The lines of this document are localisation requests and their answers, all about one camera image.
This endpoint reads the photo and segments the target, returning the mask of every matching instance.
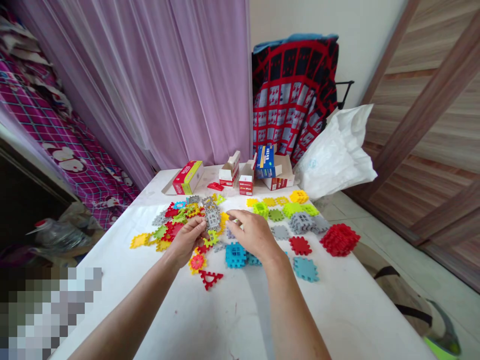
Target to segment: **white wall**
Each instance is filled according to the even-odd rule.
[[[338,34],[336,81],[354,80],[345,108],[360,104],[407,0],[250,0],[251,45],[294,33]],[[346,86],[337,88],[343,99]]]

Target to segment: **wooden door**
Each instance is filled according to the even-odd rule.
[[[470,275],[478,264],[464,249],[480,259],[480,239],[442,239],[480,208],[479,9],[477,0],[408,2],[362,101],[374,104],[363,149],[378,177],[346,191],[407,241],[442,253],[443,264],[450,256]],[[456,272],[480,290],[480,278],[466,273]]]

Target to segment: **hand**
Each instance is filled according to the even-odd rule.
[[[172,256],[180,268],[184,267],[192,257],[194,249],[202,245],[202,238],[209,237],[206,228],[207,222],[203,217],[192,217],[180,229],[165,254]]]
[[[255,255],[262,263],[269,258],[278,257],[279,254],[285,255],[263,216],[246,210],[229,210],[226,213],[229,215],[226,225],[231,233],[245,250]]]

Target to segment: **cardboard box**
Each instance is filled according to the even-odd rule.
[[[220,185],[233,187],[235,180],[239,176],[240,151],[235,151],[233,156],[228,158],[228,161],[218,172]]]
[[[173,179],[175,192],[179,195],[193,195],[203,174],[203,161],[189,161]]]
[[[275,155],[275,167],[281,169],[276,177],[266,177],[262,181],[270,191],[288,188],[294,185],[295,174],[292,170],[292,163],[288,156]]]
[[[255,155],[253,156],[253,159],[248,160],[241,168],[240,178],[238,179],[240,195],[252,196],[254,193],[256,162],[257,153],[255,153]]]

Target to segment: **right hand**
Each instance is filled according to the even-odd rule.
[[[262,263],[269,258],[276,258],[285,253],[275,241],[269,223],[263,216],[246,210],[229,210],[226,225],[238,242],[249,253],[255,255]]]

